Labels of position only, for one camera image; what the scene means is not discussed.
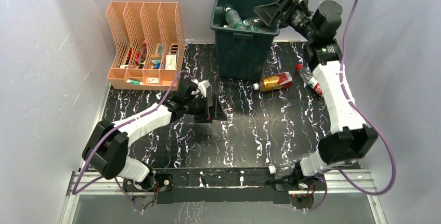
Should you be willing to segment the red label water bottle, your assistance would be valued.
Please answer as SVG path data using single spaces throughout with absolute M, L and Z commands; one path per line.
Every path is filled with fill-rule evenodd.
M 263 20 L 260 17 L 249 17 L 242 21 L 248 27 L 262 27 L 264 25 Z

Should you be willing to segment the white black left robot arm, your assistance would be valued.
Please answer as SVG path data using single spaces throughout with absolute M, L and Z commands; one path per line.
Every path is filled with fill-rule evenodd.
M 185 114 L 192 115 L 195 123 L 227 120 L 217 94 L 209 103 L 209 87 L 209 81 L 186 80 L 177 91 L 167 91 L 161 101 L 140 113 L 112 123 L 100 121 L 82 152 L 82 159 L 105 179 L 121 177 L 135 183 L 140 190 L 151 190 L 156 184 L 156 172 L 146 163 L 129 157 L 129 146 Z

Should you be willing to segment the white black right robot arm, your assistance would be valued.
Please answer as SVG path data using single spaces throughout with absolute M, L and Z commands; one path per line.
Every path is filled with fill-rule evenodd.
M 290 175 L 273 180 L 274 184 L 305 190 L 317 181 L 318 173 L 363 158 L 378 137 L 350 106 L 348 93 L 342 91 L 347 81 L 340 70 L 342 50 L 335 39 L 342 6 L 327 0 L 312 12 L 307 0 L 278 0 L 256 6 L 253 11 L 268 27 L 292 27 L 307 39 L 305 61 L 321 87 L 329 113 L 330 133 L 319 141 L 316 151 L 297 161 Z

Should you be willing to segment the green tea bottle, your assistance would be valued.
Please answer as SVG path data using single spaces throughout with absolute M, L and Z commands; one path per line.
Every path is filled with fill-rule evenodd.
M 227 7 L 225 9 L 225 20 L 227 21 L 228 25 L 233 29 L 238 30 L 247 30 L 247 26 L 243 23 L 242 19 L 240 18 L 238 12 L 230 7 Z

